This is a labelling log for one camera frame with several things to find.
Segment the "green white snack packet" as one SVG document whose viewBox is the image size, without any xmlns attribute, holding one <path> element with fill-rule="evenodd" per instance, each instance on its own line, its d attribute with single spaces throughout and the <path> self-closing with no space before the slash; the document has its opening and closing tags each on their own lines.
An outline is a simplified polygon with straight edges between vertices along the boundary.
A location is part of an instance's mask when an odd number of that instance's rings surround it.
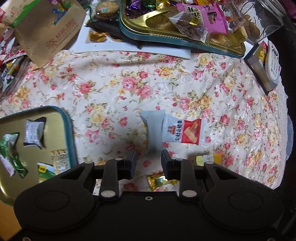
<svg viewBox="0 0 296 241">
<path fill-rule="evenodd" d="M 21 178 L 24 178 L 28 171 L 22 165 L 18 151 L 16 150 L 18 137 L 19 133 L 17 132 L 3 135 L 1 138 L 1 162 L 10 177 L 18 173 Z"/>
</svg>

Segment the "translucent plastic bin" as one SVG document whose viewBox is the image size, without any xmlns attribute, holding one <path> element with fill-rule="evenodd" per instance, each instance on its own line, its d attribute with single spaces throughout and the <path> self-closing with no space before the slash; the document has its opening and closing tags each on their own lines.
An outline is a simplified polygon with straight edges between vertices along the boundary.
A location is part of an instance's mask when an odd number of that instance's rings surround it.
<svg viewBox="0 0 296 241">
<path fill-rule="evenodd" d="M 287 116 L 287 146 L 286 146 L 286 161 L 289 159 L 293 149 L 293 123 L 291 117 Z"/>
</svg>

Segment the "corn strip snack packet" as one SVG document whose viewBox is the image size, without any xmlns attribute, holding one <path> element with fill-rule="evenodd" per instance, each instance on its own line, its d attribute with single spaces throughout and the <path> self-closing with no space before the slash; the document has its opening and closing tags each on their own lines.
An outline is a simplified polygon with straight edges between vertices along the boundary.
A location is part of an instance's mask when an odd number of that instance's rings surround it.
<svg viewBox="0 0 296 241">
<path fill-rule="evenodd" d="M 100 186 L 101 186 L 101 179 L 97 179 L 96 180 L 96 184 L 93 190 L 93 195 L 98 196 L 99 195 L 99 191 L 100 191 Z"/>
</svg>

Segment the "gold patterned candy wrapper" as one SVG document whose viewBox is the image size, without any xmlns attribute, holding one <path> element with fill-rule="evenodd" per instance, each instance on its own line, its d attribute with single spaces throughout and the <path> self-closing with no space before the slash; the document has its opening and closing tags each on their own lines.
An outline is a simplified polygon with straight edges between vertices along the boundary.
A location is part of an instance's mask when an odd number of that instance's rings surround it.
<svg viewBox="0 0 296 241">
<path fill-rule="evenodd" d="M 50 151 L 49 156 L 51 158 L 56 175 L 59 175 L 71 168 L 66 150 Z"/>
</svg>

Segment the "dark blue white snack packet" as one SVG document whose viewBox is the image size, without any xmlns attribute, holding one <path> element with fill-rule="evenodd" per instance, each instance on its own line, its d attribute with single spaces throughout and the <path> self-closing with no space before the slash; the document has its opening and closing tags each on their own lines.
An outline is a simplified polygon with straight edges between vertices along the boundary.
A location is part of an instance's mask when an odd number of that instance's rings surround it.
<svg viewBox="0 0 296 241">
<path fill-rule="evenodd" d="M 44 134 L 44 128 L 46 124 L 46 117 L 41 117 L 36 120 L 27 120 L 25 125 L 25 137 L 23 145 L 36 146 L 39 149 L 42 148 L 41 139 Z"/>
</svg>

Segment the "glass plate with snacks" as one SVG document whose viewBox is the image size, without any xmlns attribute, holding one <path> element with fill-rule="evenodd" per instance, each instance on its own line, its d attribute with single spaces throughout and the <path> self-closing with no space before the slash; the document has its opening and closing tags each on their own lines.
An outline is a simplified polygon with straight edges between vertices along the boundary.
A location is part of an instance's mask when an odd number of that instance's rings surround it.
<svg viewBox="0 0 296 241">
<path fill-rule="evenodd" d="M 1 35 L 1 100 L 13 92 L 29 63 L 15 35 L 4 32 Z"/>
</svg>

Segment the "gold candy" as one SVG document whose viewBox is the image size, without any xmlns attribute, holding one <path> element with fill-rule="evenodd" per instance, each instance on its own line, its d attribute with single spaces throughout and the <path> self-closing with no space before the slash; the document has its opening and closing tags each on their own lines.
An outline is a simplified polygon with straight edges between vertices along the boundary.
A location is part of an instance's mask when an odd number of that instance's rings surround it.
<svg viewBox="0 0 296 241">
<path fill-rule="evenodd" d="M 171 185 L 176 185 L 178 183 L 178 180 L 168 180 L 164 174 L 154 174 L 146 177 L 146 180 L 148 182 L 148 185 L 152 191 L 156 190 L 157 188 L 171 184 Z"/>
</svg>

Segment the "clear packet of nuts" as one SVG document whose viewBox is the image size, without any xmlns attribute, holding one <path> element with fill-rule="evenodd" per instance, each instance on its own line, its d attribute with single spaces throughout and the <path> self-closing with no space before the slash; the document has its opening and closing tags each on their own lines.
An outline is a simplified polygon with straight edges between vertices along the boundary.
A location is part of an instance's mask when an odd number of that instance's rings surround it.
<svg viewBox="0 0 296 241">
<path fill-rule="evenodd" d="M 185 37 L 206 43 L 208 30 L 197 17 L 184 11 L 170 11 L 165 14 L 179 32 Z"/>
</svg>

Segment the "empty gold tin tray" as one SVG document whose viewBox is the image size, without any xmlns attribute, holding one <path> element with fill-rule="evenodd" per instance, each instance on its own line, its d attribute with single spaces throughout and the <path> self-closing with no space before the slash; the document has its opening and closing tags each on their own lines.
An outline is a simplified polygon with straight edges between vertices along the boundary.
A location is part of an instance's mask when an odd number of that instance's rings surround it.
<svg viewBox="0 0 296 241">
<path fill-rule="evenodd" d="M 42 137 L 41 149 L 36 146 L 24 146 L 26 121 L 34 121 L 45 117 L 46 123 Z M 67 170 L 78 165 L 73 137 L 73 126 L 70 116 L 56 106 L 43 106 L 21 111 L 1 118 L 1 137 L 7 133 L 18 132 L 16 151 L 22 165 L 27 169 L 27 175 L 22 178 L 18 173 L 10 176 L 1 164 L 1 202 L 12 206 L 16 197 L 24 190 L 38 184 L 38 163 L 52 165 L 51 154 L 63 151 L 63 157 L 68 159 L 62 167 Z"/>
</svg>

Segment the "silver yellow pastry packet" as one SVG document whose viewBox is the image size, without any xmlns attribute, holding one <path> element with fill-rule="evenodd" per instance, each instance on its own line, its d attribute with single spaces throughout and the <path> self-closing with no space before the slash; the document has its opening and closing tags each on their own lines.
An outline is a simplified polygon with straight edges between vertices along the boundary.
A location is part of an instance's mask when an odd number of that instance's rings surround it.
<svg viewBox="0 0 296 241">
<path fill-rule="evenodd" d="M 204 156 L 196 156 L 197 166 L 204 166 L 205 162 L 214 162 L 218 165 L 222 164 L 222 155 L 220 153 L 214 153 Z"/>
</svg>

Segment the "clear glass cookie jar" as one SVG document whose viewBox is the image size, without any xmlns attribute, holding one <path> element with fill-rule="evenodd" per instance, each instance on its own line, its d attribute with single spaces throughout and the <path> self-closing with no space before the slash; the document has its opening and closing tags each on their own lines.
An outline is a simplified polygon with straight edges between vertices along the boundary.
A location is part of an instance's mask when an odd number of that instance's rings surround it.
<svg viewBox="0 0 296 241">
<path fill-rule="evenodd" d="M 285 10 L 278 1 L 225 1 L 222 11 L 237 42 L 255 44 L 283 26 Z"/>
</svg>

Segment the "floral tablecloth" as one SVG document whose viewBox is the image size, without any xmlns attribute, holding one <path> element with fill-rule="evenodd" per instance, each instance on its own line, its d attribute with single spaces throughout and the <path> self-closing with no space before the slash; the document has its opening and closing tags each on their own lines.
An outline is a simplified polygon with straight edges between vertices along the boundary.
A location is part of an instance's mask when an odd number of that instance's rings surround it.
<svg viewBox="0 0 296 241">
<path fill-rule="evenodd" d="M 136 150 L 140 159 L 123 191 L 147 191 L 162 170 L 144 156 L 143 110 L 204 120 L 200 146 L 165 143 L 173 158 L 219 153 L 222 165 L 269 188 L 285 170 L 287 105 L 282 86 L 265 94 L 240 59 L 192 54 L 189 60 L 145 52 L 59 52 L 42 68 L 31 63 L 20 87 L 1 102 L 1 116 L 44 105 L 72 119 L 78 161 L 103 165 Z"/>
</svg>

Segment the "brown paper snack bag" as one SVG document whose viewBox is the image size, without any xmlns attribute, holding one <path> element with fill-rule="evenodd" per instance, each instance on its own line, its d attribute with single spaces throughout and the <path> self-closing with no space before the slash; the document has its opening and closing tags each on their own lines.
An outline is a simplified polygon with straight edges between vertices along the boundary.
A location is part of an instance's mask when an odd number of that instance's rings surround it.
<svg viewBox="0 0 296 241">
<path fill-rule="evenodd" d="M 1 28 L 14 30 L 20 47 L 38 67 L 71 41 L 85 16 L 78 1 L 1 1 Z"/>
</svg>

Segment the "notepad box with cartoon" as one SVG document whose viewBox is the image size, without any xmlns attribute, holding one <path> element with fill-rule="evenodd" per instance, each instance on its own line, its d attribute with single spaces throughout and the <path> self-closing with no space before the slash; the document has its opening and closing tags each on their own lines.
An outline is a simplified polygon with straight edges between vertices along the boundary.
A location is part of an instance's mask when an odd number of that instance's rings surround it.
<svg viewBox="0 0 296 241">
<path fill-rule="evenodd" d="M 278 86 L 280 75 L 276 82 L 272 82 L 265 71 L 265 60 L 268 52 L 268 41 L 256 43 L 244 57 L 244 61 L 255 75 L 266 95 Z"/>
</svg>

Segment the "red white hawthorn snack packet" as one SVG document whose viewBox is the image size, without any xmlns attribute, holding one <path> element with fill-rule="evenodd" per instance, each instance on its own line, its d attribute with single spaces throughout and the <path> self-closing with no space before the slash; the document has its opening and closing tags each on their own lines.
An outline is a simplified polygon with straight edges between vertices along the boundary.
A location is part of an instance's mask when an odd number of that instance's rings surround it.
<svg viewBox="0 0 296 241">
<path fill-rule="evenodd" d="M 204 120 L 182 120 L 165 114 L 162 122 L 162 141 L 199 145 L 202 139 Z"/>
</svg>

